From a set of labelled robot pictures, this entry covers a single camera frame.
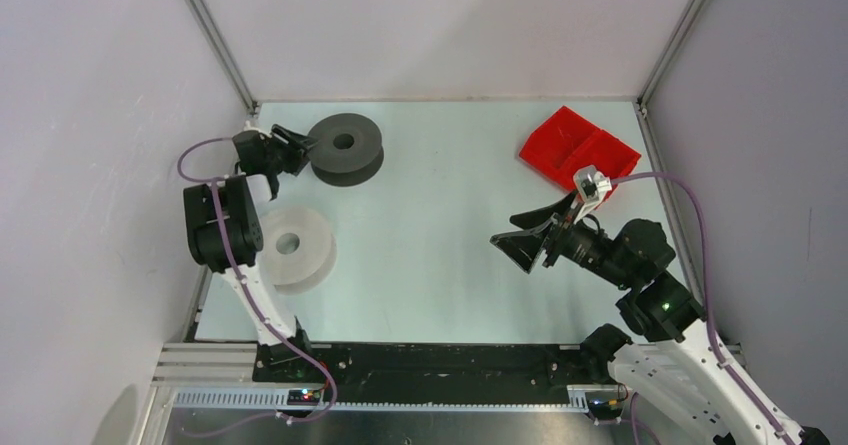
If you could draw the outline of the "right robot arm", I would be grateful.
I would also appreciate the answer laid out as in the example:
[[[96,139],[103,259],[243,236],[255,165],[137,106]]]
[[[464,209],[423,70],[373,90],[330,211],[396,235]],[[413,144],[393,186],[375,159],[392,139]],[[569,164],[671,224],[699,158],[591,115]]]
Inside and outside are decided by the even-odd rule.
[[[565,258],[624,291],[616,306],[627,326],[605,324],[581,344],[581,367],[642,396],[703,444],[825,444],[819,429],[782,413],[711,337],[707,313],[668,272],[675,251],[660,223],[636,218],[615,237],[577,214],[579,195],[517,214],[515,231],[490,242],[523,271]]]

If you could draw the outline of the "dark grey spool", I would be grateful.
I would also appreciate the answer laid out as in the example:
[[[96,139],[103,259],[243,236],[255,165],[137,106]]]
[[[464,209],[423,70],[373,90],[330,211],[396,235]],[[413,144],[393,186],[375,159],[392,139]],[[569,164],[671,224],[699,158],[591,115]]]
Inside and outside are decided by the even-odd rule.
[[[307,136],[316,141],[308,154],[313,173],[328,185],[362,184],[383,165],[382,132],[364,115],[340,113],[326,117]]]

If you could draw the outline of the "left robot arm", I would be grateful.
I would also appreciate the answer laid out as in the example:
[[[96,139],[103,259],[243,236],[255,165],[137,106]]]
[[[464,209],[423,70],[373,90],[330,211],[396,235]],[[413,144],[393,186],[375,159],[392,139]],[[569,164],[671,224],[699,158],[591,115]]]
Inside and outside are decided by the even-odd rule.
[[[191,177],[184,171],[189,154],[229,142],[237,153],[238,173]],[[274,125],[264,132],[248,126],[232,137],[202,140],[179,156],[178,175],[192,185],[183,190],[187,243],[194,261],[223,277],[250,317],[258,338],[258,361],[292,381],[304,381],[320,366],[295,315],[275,303],[273,288],[260,272],[263,232],[256,209],[278,197],[279,176],[297,176],[309,163],[317,140]]]

